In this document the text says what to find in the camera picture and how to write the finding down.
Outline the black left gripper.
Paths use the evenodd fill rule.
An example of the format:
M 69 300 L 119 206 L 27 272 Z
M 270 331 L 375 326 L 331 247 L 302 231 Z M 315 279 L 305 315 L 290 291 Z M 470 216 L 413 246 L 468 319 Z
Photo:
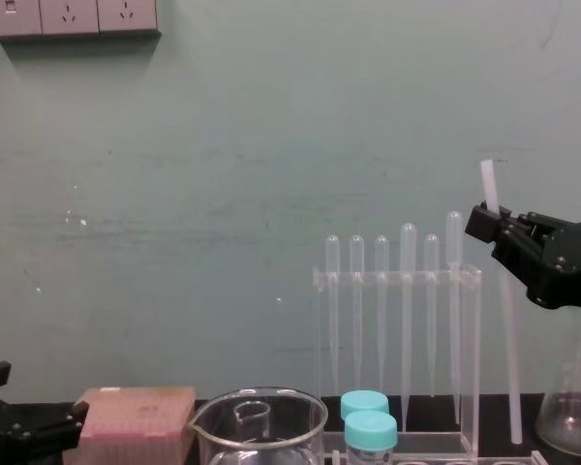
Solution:
M 12 365 L 0 361 L 0 387 L 10 377 Z M 9 403 L 0 399 L 0 464 L 61 464 L 62 452 L 53 446 L 78 444 L 89 410 L 85 401 L 76 403 Z M 24 431 L 40 451 L 22 447 Z

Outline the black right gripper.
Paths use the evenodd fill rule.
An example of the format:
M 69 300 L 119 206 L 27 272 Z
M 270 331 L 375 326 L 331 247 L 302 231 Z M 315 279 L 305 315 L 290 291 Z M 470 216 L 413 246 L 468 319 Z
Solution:
M 567 224 L 532 211 L 514 215 L 503 206 L 495 213 L 479 204 L 465 233 L 494 244 L 491 256 L 527 288 L 535 304 L 581 308 L 581 222 Z

